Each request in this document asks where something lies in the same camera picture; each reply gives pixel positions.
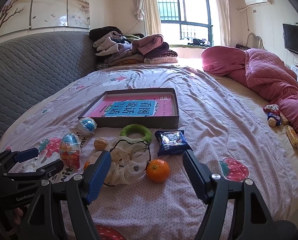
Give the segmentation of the person's left hand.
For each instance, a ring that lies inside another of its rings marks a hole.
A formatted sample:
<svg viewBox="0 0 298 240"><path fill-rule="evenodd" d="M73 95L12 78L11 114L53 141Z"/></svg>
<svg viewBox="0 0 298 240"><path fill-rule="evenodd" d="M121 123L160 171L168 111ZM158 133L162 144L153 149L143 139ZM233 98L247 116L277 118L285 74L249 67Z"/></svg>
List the person's left hand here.
<svg viewBox="0 0 298 240"><path fill-rule="evenodd" d="M23 211L20 208L0 210L0 230L11 231L21 224Z"/></svg>

